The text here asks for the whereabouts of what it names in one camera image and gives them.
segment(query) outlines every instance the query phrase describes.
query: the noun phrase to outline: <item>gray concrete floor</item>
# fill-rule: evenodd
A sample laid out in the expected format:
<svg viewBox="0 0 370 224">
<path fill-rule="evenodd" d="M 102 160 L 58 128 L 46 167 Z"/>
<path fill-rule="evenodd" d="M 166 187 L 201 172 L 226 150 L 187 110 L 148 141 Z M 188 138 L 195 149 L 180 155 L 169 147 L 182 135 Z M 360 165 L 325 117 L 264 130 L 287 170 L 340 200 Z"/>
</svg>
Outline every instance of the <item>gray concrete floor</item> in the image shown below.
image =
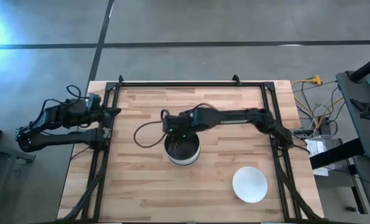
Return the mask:
<svg viewBox="0 0 370 224">
<path fill-rule="evenodd" d="M 0 0 L 0 44 L 97 43 L 107 3 Z M 239 40 L 370 40 L 370 0 L 116 0 L 106 37 L 106 42 Z M 0 50 L 2 143 L 18 149 L 14 130 L 34 120 L 46 98 L 69 97 L 69 84 L 85 91 L 94 54 L 95 49 Z M 370 45 L 104 49 L 96 80 L 119 75 L 126 80 L 228 80 L 238 74 L 244 80 L 291 81 L 320 75 L 330 82 L 336 73 L 368 60 Z M 324 102 L 335 87 L 307 90 L 310 104 Z M 349 141 L 356 132 L 345 107 L 340 115 L 336 137 Z M 71 146 L 37 152 L 35 163 L 20 178 L 11 178 L 0 203 L 0 223 L 54 220 L 70 153 Z M 330 220 L 370 223 L 370 215 L 343 210 L 355 205 L 350 189 L 319 192 Z"/>
</svg>

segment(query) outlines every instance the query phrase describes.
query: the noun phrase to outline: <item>yellow cable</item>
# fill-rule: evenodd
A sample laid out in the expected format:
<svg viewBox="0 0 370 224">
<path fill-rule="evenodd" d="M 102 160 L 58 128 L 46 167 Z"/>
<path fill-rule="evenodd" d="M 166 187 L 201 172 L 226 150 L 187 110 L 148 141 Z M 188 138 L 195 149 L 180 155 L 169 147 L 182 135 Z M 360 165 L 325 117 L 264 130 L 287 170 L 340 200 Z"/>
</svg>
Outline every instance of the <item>yellow cable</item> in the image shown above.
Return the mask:
<svg viewBox="0 0 370 224">
<path fill-rule="evenodd" d="M 294 84 L 296 84 L 296 83 L 301 83 L 301 82 L 314 82 L 313 80 L 296 80 L 296 81 L 294 81 L 294 82 L 292 82 L 292 86 L 294 85 Z M 295 100 L 299 103 L 299 104 L 301 104 L 308 112 L 310 112 L 310 114 L 313 116 L 313 113 L 312 113 L 312 111 L 306 106 L 306 105 L 304 105 L 304 103 L 302 103 L 296 96 L 294 96 L 295 97 Z M 315 126 L 318 124 L 318 122 L 316 121 L 316 119 L 313 119 L 313 121 L 314 121 L 314 123 L 315 123 Z"/>
<path fill-rule="evenodd" d="M 337 100 L 336 100 L 332 105 L 330 105 L 330 106 L 325 110 L 325 112 L 323 112 L 323 114 L 325 114 L 325 113 L 326 113 L 326 112 L 327 112 L 331 107 L 333 107 L 335 104 L 337 104 L 338 102 L 340 102 L 340 100 L 342 100 L 342 99 L 343 99 L 343 97 L 341 97 L 341 98 L 337 99 Z M 316 125 L 316 129 L 320 128 L 322 121 L 323 121 L 323 116 L 321 117 L 320 122 Z"/>
</svg>

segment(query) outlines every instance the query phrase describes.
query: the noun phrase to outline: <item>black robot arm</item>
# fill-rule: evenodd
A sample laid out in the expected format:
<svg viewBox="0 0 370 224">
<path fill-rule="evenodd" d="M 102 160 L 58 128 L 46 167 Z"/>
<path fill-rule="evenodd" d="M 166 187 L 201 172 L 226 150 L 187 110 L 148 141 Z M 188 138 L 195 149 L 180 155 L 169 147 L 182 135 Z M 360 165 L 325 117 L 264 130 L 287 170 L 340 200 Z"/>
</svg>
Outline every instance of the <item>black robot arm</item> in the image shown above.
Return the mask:
<svg viewBox="0 0 370 224">
<path fill-rule="evenodd" d="M 219 111 L 213 107 L 195 107 L 179 115 L 162 112 L 163 132 L 170 135 L 184 135 L 211 129 L 220 124 L 253 124 L 261 133 L 271 134 L 281 146 L 293 145 L 292 133 L 276 121 L 265 109 Z"/>
<path fill-rule="evenodd" d="M 34 152 L 46 146 L 62 144 L 86 143 L 91 147 L 103 143 L 102 128 L 111 128 L 111 119 L 121 109 L 107 108 L 100 105 L 101 98 L 91 94 L 85 99 L 77 98 L 59 102 L 59 105 L 44 109 L 39 117 L 25 127 L 16 130 L 16 141 L 25 152 Z M 71 128 L 87 125 L 93 122 L 100 123 L 99 128 L 84 132 L 71 132 L 67 134 L 42 134 L 45 130 L 54 130 L 60 127 Z"/>
</svg>

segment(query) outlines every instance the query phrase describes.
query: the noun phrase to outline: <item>white bowl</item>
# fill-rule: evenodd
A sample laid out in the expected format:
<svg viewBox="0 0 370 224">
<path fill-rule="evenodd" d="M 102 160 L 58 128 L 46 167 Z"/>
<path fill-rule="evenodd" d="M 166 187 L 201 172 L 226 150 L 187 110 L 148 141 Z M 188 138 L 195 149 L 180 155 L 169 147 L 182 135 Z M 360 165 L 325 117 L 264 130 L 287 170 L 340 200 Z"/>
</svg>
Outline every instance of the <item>white bowl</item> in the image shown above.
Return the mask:
<svg viewBox="0 0 370 224">
<path fill-rule="evenodd" d="M 244 202 L 256 203 L 267 194 L 268 184 L 264 175 L 254 167 L 242 167 L 232 179 L 235 194 Z"/>
</svg>

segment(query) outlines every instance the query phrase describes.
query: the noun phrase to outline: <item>butcher block tabletop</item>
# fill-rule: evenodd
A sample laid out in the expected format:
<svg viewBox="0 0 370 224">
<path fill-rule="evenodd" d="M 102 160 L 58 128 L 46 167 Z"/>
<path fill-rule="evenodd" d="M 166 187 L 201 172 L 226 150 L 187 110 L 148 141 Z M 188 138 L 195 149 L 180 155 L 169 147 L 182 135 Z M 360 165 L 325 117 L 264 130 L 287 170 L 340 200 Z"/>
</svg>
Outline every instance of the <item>butcher block tabletop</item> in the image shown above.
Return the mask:
<svg viewBox="0 0 370 224">
<path fill-rule="evenodd" d="M 299 128 L 290 81 L 269 82 L 275 83 L 284 127 Z M 88 93 L 103 97 L 105 85 L 106 82 L 90 82 Z M 270 93 L 268 100 L 273 108 Z M 164 141 L 147 149 L 134 143 L 136 128 L 160 120 L 162 109 L 178 114 L 199 103 L 209 103 L 219 110 L 263 108 L 259 87 L 120 88 L 118 107 L 122 111 L 116 116 L 111 132 L 100 222 L 283 221 L 269 137 L 253 125 L 222 125 L 198 133 L 201 155 L 190 166 L 172 163 L 164 150 Z M 162 124 L 153 124 L 141 129 L 137 140 L 144 145 L 152 144 L 162 135 Z M 296 139 L 295 144 L 304 146 Z M 73 154 L 84 148 L 86 145 L 76 144 Z M 70 161 L 58 218 L 68 214 L 84 193 L 92 152 L 88 149 Z M 308 154 L 292 148 L 289 155 L 297 190 L 313 211 L 323 217 Z M 257 168 L 267 179 L 268 192 L 260 202 L 245 203 L 232 190 L 235 172 L 245 166 Z M 96 191 L 91 198 L 89 217 L 93 214 Z M 287 202 L 291 217 L 294 217 L 288 191 Z"/>
</svg>

